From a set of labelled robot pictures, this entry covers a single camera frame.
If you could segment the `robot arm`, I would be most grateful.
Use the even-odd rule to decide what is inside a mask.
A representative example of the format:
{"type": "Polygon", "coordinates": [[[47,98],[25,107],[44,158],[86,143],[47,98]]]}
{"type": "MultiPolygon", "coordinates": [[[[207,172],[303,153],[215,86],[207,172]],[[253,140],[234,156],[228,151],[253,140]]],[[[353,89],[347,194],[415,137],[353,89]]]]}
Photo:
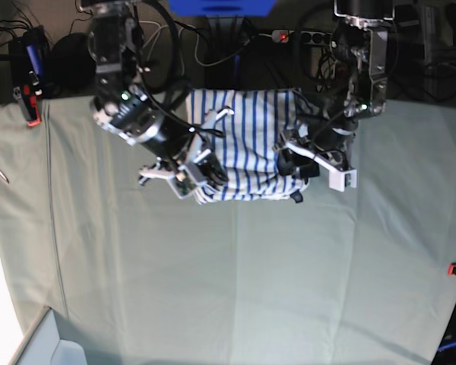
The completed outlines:
{"type": "Polygon", "coordinates": [[[290,35],[297,61],[302,59],[305,23],[323,11],[338,19],[328,44],[334,70],[328,78],[308,75],[323,91],[315,95],[318,113],[301,113],[298,126],[281,132],[274,146],[278,172],[308,182],[321,170],[330,189],[357,187],[351,153],[359,121],[380,116],[387,99],[388,26],[392,1],[326,1],[303,13],[290,35]]]}
{"type": "Polygon", "coordinates": [[[185,199],[228,183],[212,139],[224,138],[215,123],[232,109],[225,106],[211,111],[200,122],[187,122],[174,113],[192,90],[190,80],[178,73],[181,46],[176,22],[159,2],[146,4],[164,19],[171,38],[169,71],[158,87],[147,82],[153,64],[143,55],[138,2],[79,4],[82,11],[93,16],[88,37],[88,49],[96,63],[92,115],[101,129],[155,156],[154,164],[139,170],[140,185],[163,180],[178,198],[185,199]]]}

